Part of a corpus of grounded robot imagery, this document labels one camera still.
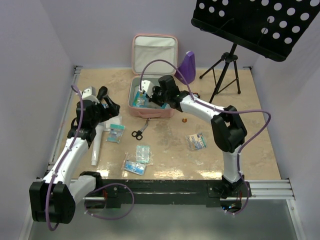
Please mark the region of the pink medicine kit case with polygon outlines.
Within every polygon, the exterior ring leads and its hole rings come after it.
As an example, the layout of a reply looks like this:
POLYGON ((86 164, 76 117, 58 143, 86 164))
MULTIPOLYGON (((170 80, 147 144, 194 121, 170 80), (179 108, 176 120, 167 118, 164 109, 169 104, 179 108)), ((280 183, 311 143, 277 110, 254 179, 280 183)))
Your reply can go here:
POLYGON ((130 83, 128 93, 128 112, 131 116, 143 119, 170 118, 174 110, 169 105, 160 107, 145 100, 143 107, 137 107, 136 101, 140 86, 140 77, 158 86, 158 79, 165 75, 174 75, 176 70, 165 62, 155 62, 143 71, 144 67, 153 60, 166 60, 174 66, 178 63, 178 40, 170 35, 138 34, 132 40, 131 68, 135 77, 130 83))

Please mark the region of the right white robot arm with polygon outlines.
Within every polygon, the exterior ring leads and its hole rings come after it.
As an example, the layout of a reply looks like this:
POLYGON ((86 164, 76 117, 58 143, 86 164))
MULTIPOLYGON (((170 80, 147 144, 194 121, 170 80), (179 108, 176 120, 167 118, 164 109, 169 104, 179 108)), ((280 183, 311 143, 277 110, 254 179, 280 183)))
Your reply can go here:
POLYGON ((158 85, 149 80, 141 81, 141 89, 150 102, 158 106, 168 104, 170 108, 191 114, 211 125, 213 139, 222 151, 224 172, 223 192, 230 197, 240 190, 241 171, 240 149, 245 142, 247 130, 232 105, 224 108, 199 99, 194 93, 180 90, 171 75, 158 79, 158 85))

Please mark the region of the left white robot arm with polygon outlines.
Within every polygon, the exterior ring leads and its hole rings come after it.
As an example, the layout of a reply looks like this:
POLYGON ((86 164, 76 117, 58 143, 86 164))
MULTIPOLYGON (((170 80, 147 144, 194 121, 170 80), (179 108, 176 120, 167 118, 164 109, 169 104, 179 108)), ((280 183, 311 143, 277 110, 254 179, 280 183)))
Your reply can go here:
POLYGON ((96 128, 119 115, 120 106, 106 93, 84 94, 76 105, 76 118, 71 122, 65 147, 53 168, 29 188, 32 219, 36 222, 68 224, 76 205, 88 193, 99 196, 104 190, 102 177, 96 172, 84 172, 72 182, 80 160, 90 149, 96 128))

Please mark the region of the large blue packet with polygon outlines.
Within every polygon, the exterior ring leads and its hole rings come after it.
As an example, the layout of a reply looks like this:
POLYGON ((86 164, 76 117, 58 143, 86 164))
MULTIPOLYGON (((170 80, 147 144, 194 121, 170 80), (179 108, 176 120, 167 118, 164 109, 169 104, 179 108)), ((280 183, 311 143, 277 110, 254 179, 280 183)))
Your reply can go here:
POLYGON ((131 106, 136 108, 146 108, 146 109, 168 109, 168 104, 164 103, 162 106, 149 101, 147 94, 145 92, 140 92, 139 87, 136 86, 133 92, 133 101, 131 106))

